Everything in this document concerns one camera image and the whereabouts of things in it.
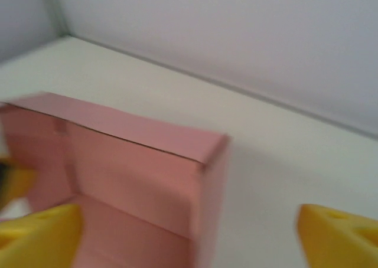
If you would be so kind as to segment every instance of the white wall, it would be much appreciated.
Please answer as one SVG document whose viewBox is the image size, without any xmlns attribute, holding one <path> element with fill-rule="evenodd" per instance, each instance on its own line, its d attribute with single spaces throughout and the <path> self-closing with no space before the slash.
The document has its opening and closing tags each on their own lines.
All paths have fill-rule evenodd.
<svg viewBox="0 0 378 268">
<path fill-rule="evenodd" d="M 0 0 L 0 61 L 55 38 L 42 0 Z"/>
<path fill-rule="evenodd" d="M 74 35 L 378 134 L 378 0 L 61 0 Z"/>
</svg>

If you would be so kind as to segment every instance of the pink cardboard box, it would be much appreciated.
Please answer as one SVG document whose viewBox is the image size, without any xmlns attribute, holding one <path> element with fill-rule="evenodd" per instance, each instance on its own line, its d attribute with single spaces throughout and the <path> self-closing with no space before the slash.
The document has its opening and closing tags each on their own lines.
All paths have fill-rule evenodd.
<svg viewBox="0 0 378 268">
<path fill-rule="evenodd" d="M 10 154 L 38 171 L 34 211 L 77 203 L 76 268 L 210 268 L 229 138 L 43 93 L 0 111 Z"/>
</svg>

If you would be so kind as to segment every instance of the black object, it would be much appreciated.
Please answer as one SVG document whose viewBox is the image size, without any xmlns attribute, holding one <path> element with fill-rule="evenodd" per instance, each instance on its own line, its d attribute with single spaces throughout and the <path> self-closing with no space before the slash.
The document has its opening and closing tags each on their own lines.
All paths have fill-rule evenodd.
<svg viewBox="0 0 378 268">
<path fill-rule="evenodd" d="M 9 165 L 0 162 L 0 193 L 4 189 L 6 183 L 6 175 L 10 169 L 11 167 Z"/>
</svg>

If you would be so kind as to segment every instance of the white surface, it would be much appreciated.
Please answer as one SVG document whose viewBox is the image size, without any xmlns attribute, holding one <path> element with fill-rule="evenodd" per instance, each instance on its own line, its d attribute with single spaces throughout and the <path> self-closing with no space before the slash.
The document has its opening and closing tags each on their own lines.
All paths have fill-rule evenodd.
<svg viewBox="0 0 378 268">
<path fill-rule="evenodd" d="M 25 198 L 20 198 L 9 203 L 0 213 L 0 219 L 12 219 L 22 217 L 31 212 L 29 202 Z"/>
<path fill-rule="evenodd" d="M 75 38 L 0 67 L 0 99 L 46 90 L 233 136 L 215 268 L 305 267 L 301 203 L 378 218 L 378 141 Z"/>
<path fill-rule="evenodd" d="M 61 0 L 74 35 L 378 134 L 378 0 Z"/>
<path fill-rule="evenodd" d="M 42 0 L 0 0 L 0 61 L 55 38 Z"/>
</svg>

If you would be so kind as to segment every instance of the white table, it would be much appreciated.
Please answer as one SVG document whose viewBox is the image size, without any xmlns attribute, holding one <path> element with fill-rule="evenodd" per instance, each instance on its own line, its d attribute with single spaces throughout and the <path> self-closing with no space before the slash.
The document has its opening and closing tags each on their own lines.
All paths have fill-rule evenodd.
<svg viewBox="0 0 378 268">
<path fill-rule="evenodd" d="M 305 267 L 301 203 L 378 218 L 376 140 L 75 38 L 0 66 L 0 99 L 40 90 L 234 137 L 215 268 Z"/>
</svg>

